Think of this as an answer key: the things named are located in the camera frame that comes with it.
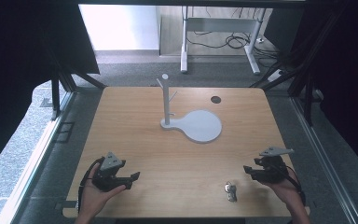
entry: white pole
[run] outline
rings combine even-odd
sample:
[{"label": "white pole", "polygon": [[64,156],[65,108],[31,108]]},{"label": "white pole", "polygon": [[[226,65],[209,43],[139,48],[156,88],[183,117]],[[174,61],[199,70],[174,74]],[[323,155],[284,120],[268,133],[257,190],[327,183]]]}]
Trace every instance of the white pole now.
[{"label": "white pole", "polygon": [[165,125],[170,125],[170,90],[168,85],[168,75],[162,75],[162,95],[164,97],[164,116]]}]

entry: human hand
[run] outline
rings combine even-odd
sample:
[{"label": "human hand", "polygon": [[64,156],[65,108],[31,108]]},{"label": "human hand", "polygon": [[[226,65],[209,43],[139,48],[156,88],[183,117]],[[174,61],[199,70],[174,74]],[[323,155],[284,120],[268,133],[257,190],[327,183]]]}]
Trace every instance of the human hand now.
[{"label": "human hand", "polygon": [[[296,174],[292,169],[287,169],[289,176],[294,179],[298,184]],[[309,224],[310,218],[308,217],[307,211],[305,210],[304,204],[302,203],[301,197],[298,194],[296,187],[286,178],[280,183],[265,183],[261,184],[270,187],[275,194],[286,204],[287,209],[292,215],[292,221],[294,224]]]},{"label": "human hand", "polygon": [[103,192],[95,187],[94,184],[92,184],[92,177],[99,166],[100,163],[96,163],[89,172],[89,177],[84,185],[81,198],[82,205],[75,224],[90,223],[91,220],[101,212],[109,199],[126,189],[126,186],[121,185],[108,192]]},{"label": "human hand", "polygon": [[[292,169],[287,169],[289,176],[294,179],[297,184],[298,180],[296,178],[296,174]],[[280,183],[266,183],[266,182],[260,182],[261,184],[270,187],[275,194],[278,196],[279,199],[281,199],[282,202],[288,204],[292,203],[293,201],[300,200],[301,197],[299,196],[296,187],[287,179],[284,179]]]}]

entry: wooden tabletop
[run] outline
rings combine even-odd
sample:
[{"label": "wooden tabletop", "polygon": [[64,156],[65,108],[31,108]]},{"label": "wooden tabletop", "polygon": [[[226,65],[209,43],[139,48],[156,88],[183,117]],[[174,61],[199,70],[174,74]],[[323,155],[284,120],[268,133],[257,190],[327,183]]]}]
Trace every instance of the wooden tabletop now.
[{"label": "wooden tabletop", "polygon": [[[272,190],[247,175],[261,151],[285,147],[265,93],[246,88],[170,88],[173,118],[208,109],[222,121],[219,137],[194,143],[175,130],[164,131],[160,87],[109,87],[103,91],[67,201],[77,199],[90,165],[112,151],[126,160],[117,176],[141,172],[130,190],[110,200],[99,217],[280,217],[290,216]],[[211,101],[221,98],[220,104]],[[292,166],[287,155],[282,156]],[[238,201],[227,199],[227,182]],[[76,217],[75,208],[64,208]]]}]

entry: black circular hole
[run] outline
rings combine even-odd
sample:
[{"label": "black circular hole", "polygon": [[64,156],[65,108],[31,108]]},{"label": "black circular hole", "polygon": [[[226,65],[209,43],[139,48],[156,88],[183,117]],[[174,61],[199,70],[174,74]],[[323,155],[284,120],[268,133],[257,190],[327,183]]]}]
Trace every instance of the black circular hole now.
[{"label": "black circular hole", "polygon": [[220,104],[220,102],[222,102],[222,99],[221,99],[220,97],[218,97],[218,96],[213,96],[213,97],[211,98],[211,101],[212,101],[212,103],[214,103],[214,104]]}]

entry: table leg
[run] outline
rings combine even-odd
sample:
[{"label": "table leg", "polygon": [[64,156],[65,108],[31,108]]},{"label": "table leg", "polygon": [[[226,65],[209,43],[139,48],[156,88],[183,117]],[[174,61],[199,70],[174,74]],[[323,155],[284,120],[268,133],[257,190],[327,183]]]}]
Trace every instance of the table leg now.
[{"label": "table leg", "polygon": [[187,72],[187,19],[188,19],[187,11],[188,11],[188,7],[185,7],[185,12],[183,17],[182,52],[181,52],[181,59],[180,59],[180,71],[182,73]]},{"label": "table leg", "polygon": [[265,13],[266,13],[266,9],[261,8],[260,13],[258,14],[255,28],[252,32],[251,43],[249,44],[249,46],[245,46],[246,55],[248,56],[249,63],[252,66],[252,70],[255,75],[260,74],[260,69],[258,68],[257,62],[255,61],[255,56],[253,55],[253,49],[255,47],[255,41],[257,40],[258,33],[260,32],[260,28],[263,23]]}]

